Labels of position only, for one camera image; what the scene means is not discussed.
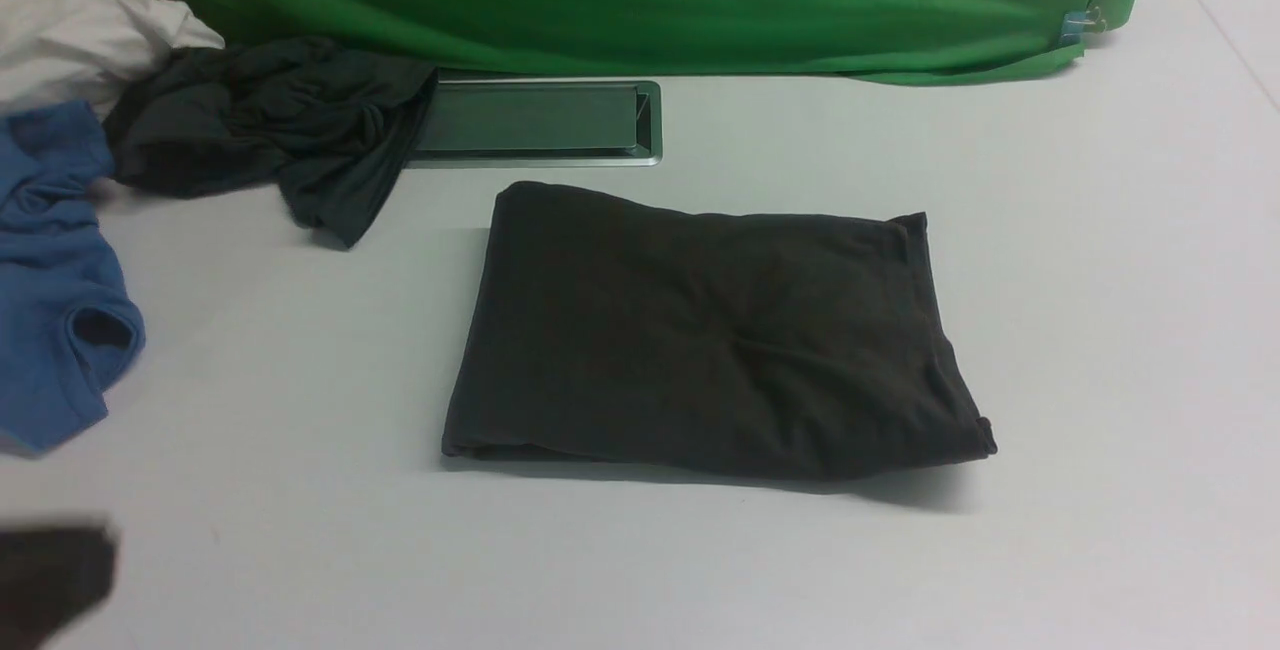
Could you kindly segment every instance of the blue t-shirt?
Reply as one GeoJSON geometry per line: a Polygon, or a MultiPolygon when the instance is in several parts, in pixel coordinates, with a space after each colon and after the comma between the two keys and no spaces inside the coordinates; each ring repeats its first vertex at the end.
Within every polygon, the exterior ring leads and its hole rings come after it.
{"type": "Polygon", "coordinates": [[[142,349],[142,316],[84,193],[108,177],[86,102],[0,120],[0,435],[32,453],[106,416],[142,349]]]}

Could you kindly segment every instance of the white table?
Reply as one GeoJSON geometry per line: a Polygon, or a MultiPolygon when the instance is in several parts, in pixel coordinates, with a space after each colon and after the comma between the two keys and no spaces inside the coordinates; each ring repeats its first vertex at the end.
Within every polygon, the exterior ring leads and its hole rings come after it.
{"type": "Polygon", "coordinates": [[[120,528],[59,650],[1201,649],[1280,636],[1280,116],[1196,0],[1051,81],[662,81],[667,157],[420,170],[351,253],[274,189],[101,207],[150,342],[0,517],[120,528]],[[1001,452],[822,494],[442,466],[494,194],[924,209],[1001,452]]]}

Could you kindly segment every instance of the white cloth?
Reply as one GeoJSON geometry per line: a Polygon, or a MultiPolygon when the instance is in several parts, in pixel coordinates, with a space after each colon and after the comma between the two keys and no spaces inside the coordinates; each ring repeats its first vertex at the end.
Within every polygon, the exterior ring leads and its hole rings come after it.
{"type": "Polygon", "coordinates": [[[220,47],[177,0],[0,0],[0,116],[73,99],[106,116],[173,49],[220,47]]]}

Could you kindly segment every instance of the clothing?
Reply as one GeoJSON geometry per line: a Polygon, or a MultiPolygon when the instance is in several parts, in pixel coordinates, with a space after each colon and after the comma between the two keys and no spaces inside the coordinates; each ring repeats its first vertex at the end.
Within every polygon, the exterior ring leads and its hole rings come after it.
{"type": "Polygon", "coordinates": [[[114,583],[115,540],[102,527],[0,528],[0,647],[40,647],[114,583]]]}
{"type": "Polygon", "coordinates": [[[924,214],[498,196],[443,450],[845,480],[996,452],[942,334],[924,214]]]}
{"type": "Polygon", "coordinates": [[[178,52],[104,125],[116,180],[177,198],[278,180],[293,218],[352,246],[421,134],[435,68],[328,38],[178,52]]]}
{"type": "Polygon", "coordinates": [[[177,0],[0,0],[0,116],[77,99],[106,116],[173,49],[220,47],[177,0]]]}
{"type": "Polygon", "coordinates": [[[111,155],[83,100],[0,118],[0,435],[42,453],[106,416],[142,316],[84,198],[111,155]]]}

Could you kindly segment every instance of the blue clip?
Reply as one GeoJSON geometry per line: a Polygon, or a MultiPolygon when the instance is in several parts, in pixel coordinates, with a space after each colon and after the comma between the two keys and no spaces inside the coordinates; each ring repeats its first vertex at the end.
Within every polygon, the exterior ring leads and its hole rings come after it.
{"type": "Polygon", "coordinates": [[[1062,17],[1062,32],[1057,44],[1060,47],[1083,44],[1085,32],[1105,32],[1106,29],[1107,20],[1102,17],[1100,6],[1084,9],[1084,12],[1069,12],[1062,17]]]}

